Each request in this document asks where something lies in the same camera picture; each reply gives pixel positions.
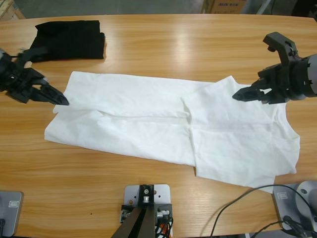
gray floor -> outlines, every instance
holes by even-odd
[[[247,0],[242,13],[255,14],[262,2],[263,0]],[[296,0],[272,0],[264,14],[290,15],[295,2]],[[37,18],[106,14],[200,13],[203,0],[15,0],[15,3],[26,18]]]

white label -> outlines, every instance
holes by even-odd
[[[278,196],[278,199],[280,200],[288,198],[286,192],[278,192],[277,196]]]
[[[9,207],[18,207],[19,201],[9,201]]]

white cloth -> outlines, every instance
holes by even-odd
[[[197,176],[257,187],[295,173],[299,136],[285,104],[239,102],[246,85],[73,72],[45,139],[196,166]]]

folded black cloth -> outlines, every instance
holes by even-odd
[[[38,33],[31,48],[46,47],[48,53],[32,62],[104,58],[105,35],[99,21],[51,21],[35,27]]]

wire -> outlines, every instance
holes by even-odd
[[[275,224],[281,224],[281,223],[285,223],[285,221],[277,221],[277,222],[270,223],[270,224],[266,225],[265,227],[263,227],[258,232],[254,233],[253,236],[251,236],[251,238],[255,238],[261,231],[267,229],[268,227],[273,226]]]
[[[3,237],[3,228],[5,225],[5,219],[0,219],[0,238]]]
[[[170,232],[171,232],[171,230],[172,230],[173,223],[174,223],[174,219],[171,218],[171,224],[170,224],[169,230],[166,232],[166,235],[163,236],[163,238],[169,238],[169,237],[170,237]]]
[[[272,6],[271,6],[271,15],[273,15],[273,7],[274,7],[274,5],[275,5],[275,1],[276,1],[276,0],[273,1]]]
[[[158,238],[159,236],[163,236],[163,238],[164,238],[164,236],[165,236],[165,234],[168,232],[168,230],[171,229],[171,226],[170,226],[170,224],[169,224],[170,221],[173,222],[173,218],[172,218],[172,217],[170,217],[170,218],[164,223],[164,226],[161,228],[161,230],[160,230],[159,233],[156,232],[156,238]],[[165,230],[165,227],[167,227],[166,232],[165,232],[165,234],[162,234],[162,232]]]
[[[273,186],[286,187],[286,188],[288,188],[288,189],[294,191],[297,195],[300,196],[300,198],[301,198],[301,199],[306,203],[306,205],[309,207],[309,209],[311,210],[311,212],[315,215],[315,212],[314,212],[313,208],[309,205],[309,203],[305,200],[305,198],[303,198],[303,196],[302,196],[298,191],[296,191],[295,189],[293,189],[292,187],[289,187],[289,186],[286,186],[286,185],[283,185],[283,184],[264,185],[264,186],[256,187],[256,188],[253,188],[253,189],[247,191],[246,193],[242,194],[240,197],[234,199],[233,201],[231,201],[231,202],[229,202],[227,205],[225,205],[225,206],[221,209],[221,211],[218,213],[218,215],[217,215],[217,217],[216,217],[216,220],[215,220],[215,222],[214,222],[214,224],[213,224],[213,228],[212,228],[212,231],[211,231],[210,238],[212,238],[212,236],[213,236],[213,232],[214,232],[214,230],[215,230],[215,228],[216,228],[216,224],[217,224],[217,221],[218,221],[220,215],[223,213],[223,211],[224,211],[226,208],[228,208],[230,205],[232,205],[233,203],[239,201],[241,198],[245,197],[246,195],[248,195],[249,193],[251,193],[251,192],[253,192],[253,191],[256,191],[256,190],[261,189],[261,188],[273,187]]]

